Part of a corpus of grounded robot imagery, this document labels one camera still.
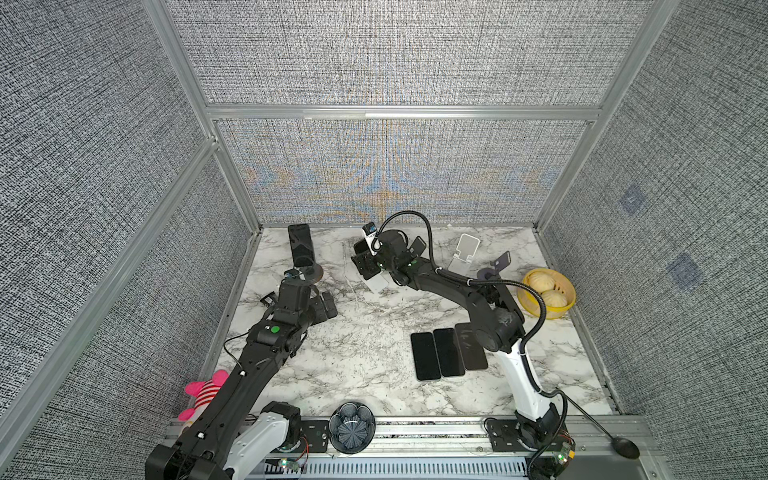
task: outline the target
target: smartphone screen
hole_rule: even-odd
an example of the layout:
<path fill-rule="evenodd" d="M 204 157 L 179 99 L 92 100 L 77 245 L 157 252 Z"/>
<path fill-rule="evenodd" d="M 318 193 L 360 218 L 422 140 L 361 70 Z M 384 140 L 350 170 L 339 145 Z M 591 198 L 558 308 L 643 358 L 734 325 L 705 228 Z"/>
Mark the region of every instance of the smartphone screen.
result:
<path fill-rule="evenodd" d="M 443 376 L 464 375 L 464 364 L 458 352 L 458 341 L 453 329 L 437 329 L 433 333 L 437 358 L 440 362 L 440 373 Z"/>
<path fill-rule="evenodd" d="M 422 382 L 440 380 L 440 364 L 435 351 L 435 337 L 430 332 L 411 333 L 416 378 Z"/>
<path fill-rule="evenodd" d="M 484 370 L 488 368 L 485 349 L 480 346 L 471 323 L 456 323 L 456 339 L 458 350 L 462 354 L 464 368 L 467 370 Z"/>

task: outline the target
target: pink plush toy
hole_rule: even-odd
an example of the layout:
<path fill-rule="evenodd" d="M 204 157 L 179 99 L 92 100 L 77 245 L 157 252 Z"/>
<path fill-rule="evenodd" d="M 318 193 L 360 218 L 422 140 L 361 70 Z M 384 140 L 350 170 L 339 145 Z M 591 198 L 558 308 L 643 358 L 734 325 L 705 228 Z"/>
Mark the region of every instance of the pink plush toy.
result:
<path fill-rule="evenodd" d="M 226 370 L 218 370 L 214 373 L 213 378 L 207 382 L 192 382 L 184 387 L 184 391 L 188 395 L 195 397 L 195 400 L 193 408 L 186 409 L 179 414 L 179 420 L 184 422 L 184 426 L 181 429 L 182 432 L 200 417 L 200 414 L 208 407 L 210 401 L 214 399 L 214 396 L 216 396 L 229 376 L 230 374 Z"/>

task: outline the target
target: metal bar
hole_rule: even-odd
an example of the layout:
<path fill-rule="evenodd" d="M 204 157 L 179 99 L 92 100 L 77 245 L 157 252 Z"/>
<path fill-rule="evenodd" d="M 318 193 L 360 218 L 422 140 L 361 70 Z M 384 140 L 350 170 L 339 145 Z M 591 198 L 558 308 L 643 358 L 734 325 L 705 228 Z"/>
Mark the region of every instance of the metal bar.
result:
<path fill-rule="evenodd" d="M 554 183 L 552 190 L 541 208 L 536 225 L 539 231 L 547 228 L 554 212 L 562 203 L 570 190 L 576 176 L 584 166 L 592 149 L 600 140 L 611 116 L 616 111 L 627 89 L 637 76 L 645 58 L 650 53 L 664 26 L 677 8 L 680 0 L 656 0 L 648 12 L 640 31 L 635 36 L 624 61 L 608 87 L 602 104 L 602 112 L 594 124 L 588 125 L 574 153 L 565 165 L 560 177 Z"/>
<path fill-rule="evenodd" d="M 368 222 L 359 223 L 309 223 L 310 228 L 361 228 Z M 288 228 L 291 223 L 262 223 L 264 228 Z M 452 228 L 452 227 L 491 227 L 491 228 L 531 228 L 533 223 L 431 223 L 433 228 Z M 414 220 L 413 223 L 390 223 L 387 228 L 409 228 L 409 227 L 424 227 L 424 223 L 421 220 Z"/>
<path fill-rule="evenodd" d="M 260 241 L 261 231 L 254 233 L 248 240 L 248 247 L 245 251 L 245 255 L 243 255 L 243 260 L 240 262 L 237 277 L 232 284 L 232 290 L 227 299 L 227 305 L 221 313 L 219 326 L 216 329 L 213 341 L 210 343 L 210 348 L 208 349 L 208 355 L 203 363 L 203 368 L 200 369 L 200 376 L 198 377 L 200 380 L 208 380 L 214 374 L 214 369 L 219 361 L 224 340 L 227 338 L 227 332 L 230 330 L 230 324 L 232 323 L 235 310 L 237 309 L 237 303 L 240 301 L 240 296 L 243 294 L 243 287 L 245 287 L 245 281 L 248 278 L 250 266 L 253 263 L 253 257 L 256 255 L 256 250 L 259 248 Z"/>
<path fill-rule="evenodd" d="M 544 237 L 536 229 L 534 229 L 533 236 L 536 239 L 536 243 L 538 243 L 538 248 L 541 251 L 541 255 L 544 257 L 544 260 L 547 262 L 547 265 L 557 270 L 558 263 L 552 256 L 549 250 L 549 246 L 547 245 L 546 240 L 544 240 Z M 589 333 L 587 323 L 584 321 L 584 317 L 581 315 L 581 311 L 579 310 L 578 305 L 574 305 L 568 311 L 568 315 L 574 324 L 574 328 L 576 329 L 576 333 L 579 336 L 581 345 L 584 346 L 584 351 L 587 353 L 589 363 L 592 364 L 592 369 L 594 370 L 595 375 L 598 376 L 598 381 L 600 382 L 601 386 L 605 386 L 604 390 L 607 390 L 606 393 L 609 396 L 609 399 L 612 400 L 612 402 L 609 402 L 613 403 L 611 408 L 619 412 L 625 411 L 621 400 L 616 395 L 616 385 L 611 380 L 611 376 L 608 375 L 608 370 L 605 368 L 603 357 L 600 355 L 600 352 L 598 352 L 598 346 L 595 344 L 594 340 L 592 339 L 592 335 Z"/>
<path fill-rule="evenodd" d="M 192 188 L 214 145 L 209 137 L 198 147 L 0 419 L 0 476 Z"/>
<path fill-rule="evenodd" d="M 227 185 L 230 187 L 232 198 L 235 199 L 235 203 L 237 203 L 238 208 L 240 208 L 240 213 L 243 214 L 243 219 L 245 220 L 246 225 L 248 225 L 250 231 L 256 232 L 261 228 L 261 220 L 259 220 L 256 207 L 253 205 L 253 200 L 250 198 L 245 182 L 243 182 L 243 178 L 240 176 L 240 172 L 237 170 L 237 166 L 232 160 L 232 155 L 230 154 L 229 148 L 227 148 L 227 143 L 221 135 L 221 131 L 219 131 L 219 127 L 215 122 L 212 123 L 212 125 L 214 135 L 219 140 L 219 148 L 216 150 L 216 159 L 219 162 L 221 173 L 224 175 L 224 178 L 227 179 Z"/>
<path fill-rule="evenodd" d="M 176 25 L 170 16 L 170 12 L 167 10 L 163 0 L 142 1 L 155 30 L 157 30 L 157 35 L 160 37 L 168 59 L 176 71 L 181 87 L 184 89 L 184 93 L 187 94 L 192 111 L 200 123 L 200 128 L 207 136 L 214 135 L 219 141 L 220 151 L 217 152 L 216 159 L 219 162 L 221 173 L 230 187 L 232 198 L 243 214 L 246 225 L 248 225 L 251 232 L 256 232 L 259 230 L 260 225 L 256 208 L 248 195 L 243 179 L 240 177 L 240 173 L 237 171 L 237 167 L 232 161 L 232 157 L 229 155 L 229 151 L 220 133 L 216 130 L 211 119 L 205 114 L 205 95 L 203 95 L 200 82 L 197 80 L 194 69 L 191 67 L 189 57 L 184 47 L 181 46 L 181 39 Z"/>
<path fill-rule="evenodd" d="M 597 120 L 599 107 L 577 105 L 259 105 L 213 104 L 210 119 L 301 118 L 306 120 L 376 120 L 439 118 L 482 120 Z"/>

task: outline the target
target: marble tabletop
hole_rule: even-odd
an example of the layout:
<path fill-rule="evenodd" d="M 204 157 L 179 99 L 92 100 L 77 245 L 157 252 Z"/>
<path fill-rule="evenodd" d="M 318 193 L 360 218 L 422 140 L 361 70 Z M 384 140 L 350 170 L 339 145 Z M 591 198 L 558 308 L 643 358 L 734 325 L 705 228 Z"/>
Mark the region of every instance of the marble tabletop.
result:
<path fill-rule="evenodd" d="M 426 240 L 423 227 L 403 230 Z M 447 267 L 463 233 L 480 239 L 471 272 L 506 250 L 511 265 L 502 277 L 520 280 L 527 271 L 546 266 L 530 228 L 435 228 L 435 261 Z M 296 357 L 272 378 L 252 412 L 278 400 L 301 408 L 302 415 L 331 415 L 347 400 L 367 404 L 375 415 L 511 415 L 515 401 L 500 365 L 486 353 L 486 370 L 434 382 L 416 379 L 410 334 L 468 322 L 466 310 L 433 293 L 397 286 L 372 293 L 349 259 L 359 228 L 313 228 L 316 260 L 325 269 L 318 283 L 336 300 L 339 315 L 312 326 Z M 288 232 L 267 228 L 250 268 L 227 338 L 245 333 L 262 316 L 259 299 L 277 291 L 283 272 L 293 265 Z M 535 323 L 527 315 L 525 328 Z M 227 347 L 239 356 L 245 337 Z M 591 414 L 611 408 L 594 374 L 578 334 L 568 318 L 547 320 L 528 344 L 542 386 L 560 386 Z M 231 371 L 235 362 L 221 353 L 218 367 Z"/>

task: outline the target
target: textured wall panel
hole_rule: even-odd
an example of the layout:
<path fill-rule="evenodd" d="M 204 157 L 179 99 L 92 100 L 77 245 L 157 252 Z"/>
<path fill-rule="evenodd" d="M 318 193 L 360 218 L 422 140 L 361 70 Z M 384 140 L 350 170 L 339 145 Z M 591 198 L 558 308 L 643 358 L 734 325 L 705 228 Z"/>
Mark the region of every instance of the textured wall panel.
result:
<path fill-rule="evenodd" d="M 262 221 L 533 222 L 581 121 L 226 120 Z"/>
<path fill-rule="evenodd" d="M 651 0 L 169 0 L 213 103 L 597 104 Z"/>
<path fill-rule="evenodd" d="M 3 479 L 144 478 L 187 408 L 249 230 L 215 161 L 195 181 Z"/>
<path fill-rule="evenodd" d="M 684 0 L 544 236 L 676 478 L 768 478 L 768 7 Z"/>
<path fill-rule="evenodd" d="M 141 2 L 0 12 L 0 415 L 202 141 Z"/>

